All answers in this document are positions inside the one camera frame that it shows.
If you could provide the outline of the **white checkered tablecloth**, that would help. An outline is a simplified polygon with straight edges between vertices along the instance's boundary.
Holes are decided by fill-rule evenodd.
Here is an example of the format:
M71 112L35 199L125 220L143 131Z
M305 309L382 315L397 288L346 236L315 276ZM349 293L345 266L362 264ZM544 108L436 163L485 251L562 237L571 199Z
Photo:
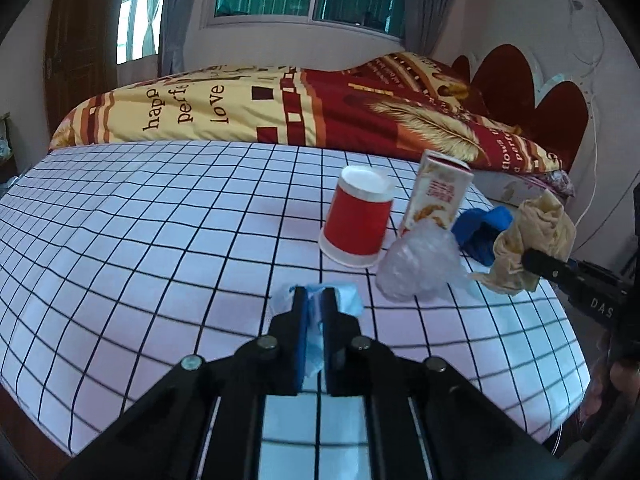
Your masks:
M395 304L375 273L320 252L337 178L393 182L393 240L418 167L382 156L221 142L51 153L1 200L1 426L51 478L181 358L230 356L286 286L349 284L366 335L441 356L537 441L582 402L588 366L548 283L479 284Z

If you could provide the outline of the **bright side window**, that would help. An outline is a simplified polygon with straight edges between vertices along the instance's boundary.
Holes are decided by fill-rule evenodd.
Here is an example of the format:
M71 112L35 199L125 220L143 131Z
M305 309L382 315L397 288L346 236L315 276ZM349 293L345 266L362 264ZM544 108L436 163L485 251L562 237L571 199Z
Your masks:
M116 63L156 55L164 0L120 0Z

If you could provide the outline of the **blue cloth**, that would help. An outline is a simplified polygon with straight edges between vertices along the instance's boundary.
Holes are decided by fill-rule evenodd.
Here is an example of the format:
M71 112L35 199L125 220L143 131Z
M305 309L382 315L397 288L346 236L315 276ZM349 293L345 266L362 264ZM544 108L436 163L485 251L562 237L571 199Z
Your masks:
M495 261L494 244L497 237L512 223L513 216L506 207L491 210L473 208L463 211L451 228L462 252L483 266Z

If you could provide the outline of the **red paper cup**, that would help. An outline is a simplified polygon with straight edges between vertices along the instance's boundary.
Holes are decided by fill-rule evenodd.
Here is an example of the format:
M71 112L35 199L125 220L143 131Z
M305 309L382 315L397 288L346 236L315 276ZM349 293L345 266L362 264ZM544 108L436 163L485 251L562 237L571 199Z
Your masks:
M373 266L380 258L394 195L395 185L382 171L344 167L319 234L320 250L342 266Z

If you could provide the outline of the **clear plastic bag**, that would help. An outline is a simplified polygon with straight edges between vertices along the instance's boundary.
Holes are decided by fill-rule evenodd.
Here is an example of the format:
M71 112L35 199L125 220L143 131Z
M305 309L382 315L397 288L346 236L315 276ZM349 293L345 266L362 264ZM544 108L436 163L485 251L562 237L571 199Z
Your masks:
M385 298L403 302L434 296L448 285L467 288L470 274L451 232L423 219L388 248L376 270L375 284Z

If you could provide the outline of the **red and yellow quilt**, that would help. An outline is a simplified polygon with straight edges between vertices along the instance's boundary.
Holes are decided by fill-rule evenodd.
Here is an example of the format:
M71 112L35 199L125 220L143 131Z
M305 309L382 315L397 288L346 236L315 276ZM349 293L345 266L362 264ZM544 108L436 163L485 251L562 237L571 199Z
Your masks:
M411 52L348 70L217 65L139 81L74 107L49 148L160 140L308 146L413 162L431 150L509 174L562 167L520 128L488 118L480 92L450 67Z

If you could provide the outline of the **dark wooden door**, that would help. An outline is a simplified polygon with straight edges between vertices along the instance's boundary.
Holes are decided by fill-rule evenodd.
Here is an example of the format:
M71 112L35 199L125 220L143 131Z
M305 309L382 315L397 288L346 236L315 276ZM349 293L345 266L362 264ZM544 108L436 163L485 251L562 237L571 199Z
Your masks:
M53 132L75 106L116 84L114 0L53 0L43 80Z

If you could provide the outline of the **red heart-shaped headboard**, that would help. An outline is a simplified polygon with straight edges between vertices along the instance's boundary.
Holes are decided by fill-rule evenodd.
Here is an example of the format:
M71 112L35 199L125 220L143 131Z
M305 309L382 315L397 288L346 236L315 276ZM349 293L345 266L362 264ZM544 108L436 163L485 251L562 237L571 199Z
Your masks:
M585 93L570 80L538 88L534 62L513 44L500 44L476 70L458 56L454 73L470 87L465 107L535 142L559 157L562 169L572 168L589 122Z

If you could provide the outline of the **beige cloth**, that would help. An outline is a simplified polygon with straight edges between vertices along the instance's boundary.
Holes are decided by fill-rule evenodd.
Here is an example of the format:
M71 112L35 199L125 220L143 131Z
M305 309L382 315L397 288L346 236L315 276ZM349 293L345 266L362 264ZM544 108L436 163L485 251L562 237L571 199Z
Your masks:
M524 200L518 206L511 225L494 244L495 261L486 273L474 272L470 278L497 294L514 296L533 292L539 283L536 274L527 271L522 257L527 249L567 261L576 238L576 226L562 203L549 191Z

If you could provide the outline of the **red white drink carton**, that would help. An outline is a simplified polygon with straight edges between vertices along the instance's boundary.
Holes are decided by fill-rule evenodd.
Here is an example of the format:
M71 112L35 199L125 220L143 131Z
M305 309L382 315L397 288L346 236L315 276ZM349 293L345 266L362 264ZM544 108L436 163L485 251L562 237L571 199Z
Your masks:
M462 160L425 150L399 234L411 231L424 219L450 230L472 180L472 171Z

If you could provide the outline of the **white bed mattress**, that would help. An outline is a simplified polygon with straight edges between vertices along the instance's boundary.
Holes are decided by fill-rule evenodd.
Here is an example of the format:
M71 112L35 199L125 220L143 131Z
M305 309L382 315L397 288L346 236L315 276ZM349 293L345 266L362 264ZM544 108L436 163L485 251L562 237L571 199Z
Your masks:
M517 207L524 200L552 193L563 205L575 196L575 188L564 170L545 174L507 174L506 172L474 170L474 185L488 200Z

